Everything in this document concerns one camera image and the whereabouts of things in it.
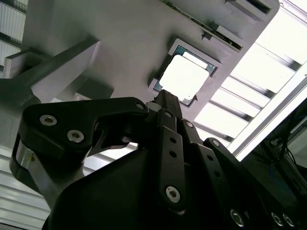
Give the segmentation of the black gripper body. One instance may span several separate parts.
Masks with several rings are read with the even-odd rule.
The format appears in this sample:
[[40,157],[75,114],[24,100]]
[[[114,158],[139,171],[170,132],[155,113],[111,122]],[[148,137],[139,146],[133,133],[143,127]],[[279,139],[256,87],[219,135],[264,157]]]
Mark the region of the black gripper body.
[[296,219],[267,194],[269,218],[222,218],[200,205],[181,151],[133,152],[71,184],[45,230],[297,230]]

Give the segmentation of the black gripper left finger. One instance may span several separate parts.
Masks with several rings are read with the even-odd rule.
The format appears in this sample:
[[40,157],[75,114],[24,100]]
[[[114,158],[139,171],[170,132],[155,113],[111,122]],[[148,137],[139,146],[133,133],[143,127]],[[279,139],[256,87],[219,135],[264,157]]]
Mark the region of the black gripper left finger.
[[181,151],[177,119],[162,90],[149,103],[135,97],[36,104],[23,111],[13,149],[15,178],[41,194],[52,210],[71,184],[147,150]]

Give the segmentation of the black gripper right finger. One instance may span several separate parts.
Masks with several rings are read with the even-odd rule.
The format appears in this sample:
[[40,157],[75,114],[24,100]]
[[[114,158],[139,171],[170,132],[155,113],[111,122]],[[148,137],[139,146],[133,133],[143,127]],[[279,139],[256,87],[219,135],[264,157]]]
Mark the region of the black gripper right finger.
[[247,169],[218,140],[202,141],[195,126],[182,117],[179,99],[171,93],[168,108],[177,119],[199,204],[211,205],[222,218],[271,217],[266,191]]

